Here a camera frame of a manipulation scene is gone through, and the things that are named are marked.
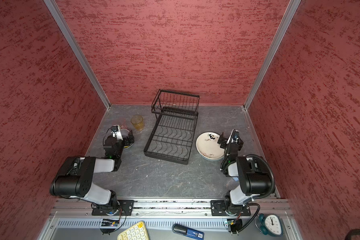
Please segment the lilac ceramic bowl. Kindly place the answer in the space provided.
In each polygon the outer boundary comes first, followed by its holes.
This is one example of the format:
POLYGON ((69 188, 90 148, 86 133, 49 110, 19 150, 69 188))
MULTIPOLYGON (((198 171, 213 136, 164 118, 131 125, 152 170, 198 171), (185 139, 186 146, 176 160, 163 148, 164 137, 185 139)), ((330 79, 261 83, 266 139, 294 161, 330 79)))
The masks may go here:
POLYGON ((125 145, 125 137, 127 136, 129 130, 128 129, 120 129, 120 132, 123 135, 123 144, 124 144, 124 146, 128 146, 128 145, 125 145))

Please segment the amber glass cup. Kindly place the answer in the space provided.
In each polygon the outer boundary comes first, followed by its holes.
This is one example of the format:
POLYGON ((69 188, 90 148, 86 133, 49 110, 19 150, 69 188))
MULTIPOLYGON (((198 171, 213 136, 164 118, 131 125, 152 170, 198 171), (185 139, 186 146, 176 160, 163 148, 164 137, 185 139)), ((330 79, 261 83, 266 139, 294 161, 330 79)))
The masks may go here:
POLYGON ((142 131, 145 127, 144 118, 140 115, 132 116, 131 123, 137 131, 142 131))

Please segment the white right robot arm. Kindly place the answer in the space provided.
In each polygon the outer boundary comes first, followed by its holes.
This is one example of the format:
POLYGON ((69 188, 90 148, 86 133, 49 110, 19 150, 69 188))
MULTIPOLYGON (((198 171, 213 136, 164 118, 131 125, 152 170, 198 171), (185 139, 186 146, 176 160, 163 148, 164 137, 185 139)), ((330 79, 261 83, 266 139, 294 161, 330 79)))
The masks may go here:
POLYGON ((225 196, 228 215, 240 214, 254 200, 266 198, 275 192, 275 176, 264 158, 256 154, 239 155, 244 142, 237 130, 232 130, 228 138, 221 137, 218 144, 224 149, 220 171, 227 177, 239 179, 239 186, 225 196))

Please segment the cream plate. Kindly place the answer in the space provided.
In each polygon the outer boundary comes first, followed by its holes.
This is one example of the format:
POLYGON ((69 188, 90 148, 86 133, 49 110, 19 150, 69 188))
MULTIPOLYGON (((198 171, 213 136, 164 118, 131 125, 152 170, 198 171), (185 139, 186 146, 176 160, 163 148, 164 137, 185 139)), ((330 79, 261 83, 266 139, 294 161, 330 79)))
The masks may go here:
POLYGON ((224 157, 224 149, 218 143, 220 135, 214 132, 205 132, 198 136, 196 148, 199 154, 209 161, 220 161, 224 157))

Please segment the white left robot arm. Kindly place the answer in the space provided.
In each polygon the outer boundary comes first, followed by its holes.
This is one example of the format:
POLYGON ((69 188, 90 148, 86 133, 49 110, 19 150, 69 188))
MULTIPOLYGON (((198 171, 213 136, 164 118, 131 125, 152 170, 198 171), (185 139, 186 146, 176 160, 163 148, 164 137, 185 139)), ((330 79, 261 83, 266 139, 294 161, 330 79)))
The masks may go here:
POLYGON ((130 216, 133 200, 118 200, 115 191, 93 183, 97 173, 112 173, 120 169, 125 148, 135 142, 133 132, 112 126, 103 139, 104 158, 68 157, 60 167, 50 186, 50 194, 65 199, 79 199, 91 203, 93 216, 130 216))

